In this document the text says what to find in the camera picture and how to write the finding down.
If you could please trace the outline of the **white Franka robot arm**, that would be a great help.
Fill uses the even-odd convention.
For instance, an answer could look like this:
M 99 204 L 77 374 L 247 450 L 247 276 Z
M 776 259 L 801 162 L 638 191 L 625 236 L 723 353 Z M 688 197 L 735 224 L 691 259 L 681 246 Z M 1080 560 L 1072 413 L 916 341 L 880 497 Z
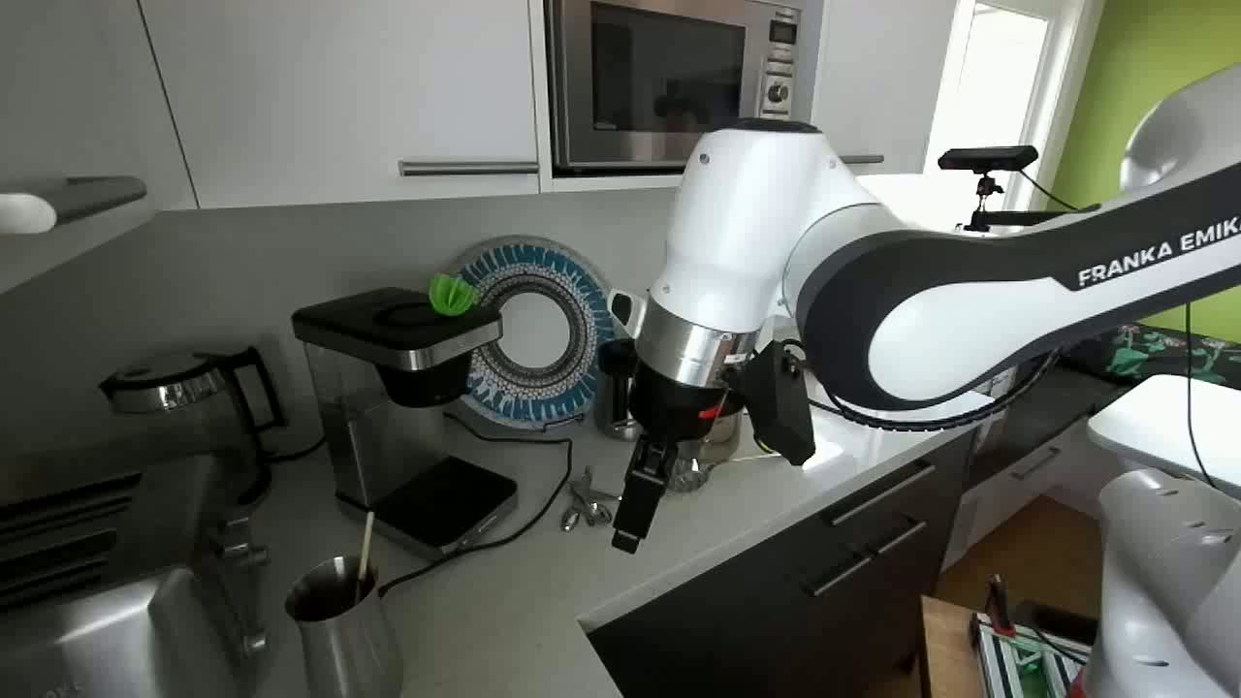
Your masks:
M 1241 70 L 1173 94 L 1130 138 L 1121 196 L 1019 235 L 933 235 L 794 122 L 708 131 L 638 331 L 638 422 L 612 543 L 644 543 L 681 447 L 727 401 L 789 462 L 812 394 L 864 427 L 942 432 L 982 379 L 1241 272 Z

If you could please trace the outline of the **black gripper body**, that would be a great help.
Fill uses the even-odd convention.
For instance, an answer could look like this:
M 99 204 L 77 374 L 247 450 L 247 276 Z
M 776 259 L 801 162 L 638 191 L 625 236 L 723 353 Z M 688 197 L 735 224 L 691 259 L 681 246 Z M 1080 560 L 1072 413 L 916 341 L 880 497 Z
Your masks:
M 639 337 L 634 417 L 639 447 L 666 453 L 683 441 L 702 441 L 745 401 L 730 384 L 735 341 Z

